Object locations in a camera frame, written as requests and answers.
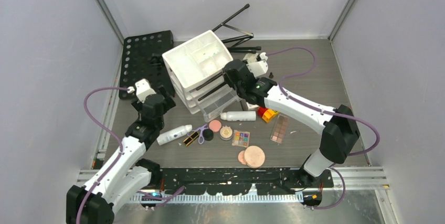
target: gray wall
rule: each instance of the gray wall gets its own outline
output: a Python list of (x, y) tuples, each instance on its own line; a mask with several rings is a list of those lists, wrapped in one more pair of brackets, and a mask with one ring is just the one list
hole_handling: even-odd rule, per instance
[[(112, 84), (121, 45), (94, 0), (0, 0), (0, 222), (64, 223), (99, 128), (83, 97)], [(91, 99), (102, 117), (109, 93)]]
[(402, 223), (445, 223), (444, 17), (445, 0), (358, 0), (334, 41), (354, 112), (382, 134), (370, 156)]
[[(124, 36), (172, 30), (178, 41), (213, 29), (246, 3), (230, 25), (257, 38), (327, 37), (347, 0), (105, 0)], [(221, 28), (220, 37), (239, 36)]]

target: black folding stand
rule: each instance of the black folding stand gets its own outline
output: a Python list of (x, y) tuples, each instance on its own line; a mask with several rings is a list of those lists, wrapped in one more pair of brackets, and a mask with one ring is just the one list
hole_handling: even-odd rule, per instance
[(241, 36), (238, 36), (238, 37), (233, 37), (233, 38), (228, 38), (228, 39), (221, 40), (224, 44), (231, 43), (231, 42), (236, 42), (232, 46), (229, 46), (229, 47), (226, 46), (227, 49), (229, 50), (229, 52), (244, 52), (244, 53), (255, 54), (257, 51), (261, 50), (261, 47), (237, 47), (237, 46), (243, 44), (244, 42), (250, 40), (251, 38), (253, 38), (253, 33), (250, 33), (248, 31), (244, 31), (244, 30), (241, 30), (239, 28), (227, 25), (227, 22), (229, 22), (231, 19), (235, 18), (243, 10), (245, 10), (245, 9), (247, 9), (249, 7), (250, 7), (249, 4), (245, 5), (239, 11), (237, 11), (232, 16), (230, 16), (229, 18), (224, 20), (221, 24), (217, 25), (215, 28), (212, 29), (212, 31), (215, 32), (221, 26), (224, 26), (224, 27), (230, 28), (232, 30), (235, 30), (235, 31), (238, 31), (238, 32), (244, 34), (244, 35), (241, 35)]

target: eyeshadow palette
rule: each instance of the eyeshadow palette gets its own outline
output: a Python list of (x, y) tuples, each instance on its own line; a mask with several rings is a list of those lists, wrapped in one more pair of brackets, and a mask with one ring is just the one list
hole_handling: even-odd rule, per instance
[(275, 126), (273, 127), (272, 135), (270, 135), (270, 140), (281, 144), (284, 135), (286, 135), (288, 125), (289, 118), (284, 115), (278, 115), (277, 120), (275, 121)]
[(248, 131), (234, 131), (234, 139), (232, 140), (232, 146), (248, 147), (250, 139), (250, 132)]

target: gray table surface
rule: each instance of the gray table surface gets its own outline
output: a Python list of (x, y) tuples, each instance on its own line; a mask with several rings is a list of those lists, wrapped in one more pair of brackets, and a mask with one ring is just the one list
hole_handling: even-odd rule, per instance
[[(315, 69), (303, 77), (289, 79), (284, 86), (302, 97), (314, 102), (338, 107), (340, 104), (349, 105), (343, 81), (335, 60), (332, 47), (327, 40), (254, 40), (243, 46), (261, 46), (262, 51), (275, 52), (290, 47), (305, 47), (311, 49), (317, 57)], [(233, 58), (242, 58), (244, 54), (232, 54)], [(292, 73), (304, 72), (312, 64), (311, 55), (304, 50), (290, 50), (270, 56), (268, 60), (269, 72), (273, 72), (274, 80)], [(203, 115), (198, 112), (191, 115), (182, 101), (174, 98), (176, 107), (164, 115), (165, 128), (162, 132), (181, 125), (192, 124), (197, 128), (205, 124)], [(225, 111), (241, 111), (239, 103), (230, 105)], [(137, 113), (129, 101), (119, 101), (113, 131), (120, 137), (137, 118)], [(270, 135), (276, 119), (266, 123), (257, 117), (255, 122), (227, 122), (221, 120), (234, 130), (249, 131), (250, 145), (262, 148), (266, 154), (264, 167), (299, 167), (305, 159), (320, 145), (320, 136), (308, 126), (290, 119), (289, 127), (283, 143), (278, 144), (270, 140)], [(231, 145), (231, 141), (222, 141), (218, 135), (210, 142), (199, 145), (197, 141), (186, 147), (183, 138), (174, 140), (163, 146), (155, 142), (144, 154), (144, 158), (155, 161), (161, 167), (243, 167), (238, 162), (238, 153), (245, 148)], [(110, 140), (105, 160), (116, 150), (117, 143)], [(354, 151), (362, 150), (362, 143), (358, 141)], [(366, 166), (364, 155), (349, 157), (345, 166)]]

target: compact powder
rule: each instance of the compact powder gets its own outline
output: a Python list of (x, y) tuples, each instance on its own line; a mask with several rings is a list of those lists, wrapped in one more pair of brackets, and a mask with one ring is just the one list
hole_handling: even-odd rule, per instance
[(238, 161), (239, 161), (240, 163), (242, 163), (243, 165), (246, 165), (246, 161), (244, 160), (244, 151), (241, 151), (241, 152), (238, 154)]
[(244, 151), (244, 161), (250, 168), (258, 168), (264, 164), (266, 156), (258, 146), (249, 146)]
[(219, 122), (218, 120), (213, 120), (209, 123), (209, 129), (211, 129), (211, 131), (213, 132), (218, 132), (219, 130), (221, 130), (221, 122)]
[(224, 141), (229, 141), (232, 139), (232, 135), (234, 134), (234, 131), (229, 126), (224, 126), (219, 131), (219, 137)]

